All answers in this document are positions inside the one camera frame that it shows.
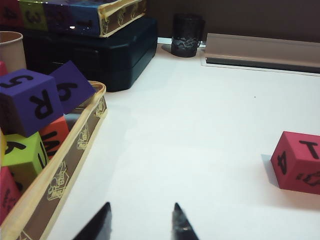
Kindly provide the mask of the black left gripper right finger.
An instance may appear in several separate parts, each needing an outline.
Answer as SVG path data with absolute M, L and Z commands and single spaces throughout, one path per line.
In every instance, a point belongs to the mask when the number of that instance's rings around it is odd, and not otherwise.
M 171 218 L 171 240 L 198 240 L 198 236 L 190 224 L 186 214 L 176 202 Z

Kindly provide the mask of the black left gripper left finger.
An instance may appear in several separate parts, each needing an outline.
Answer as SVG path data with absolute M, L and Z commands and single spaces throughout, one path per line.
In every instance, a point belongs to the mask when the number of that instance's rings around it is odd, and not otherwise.
M 106 202 L 73 240 L 109 240 L 112 232 L 112 210 Z

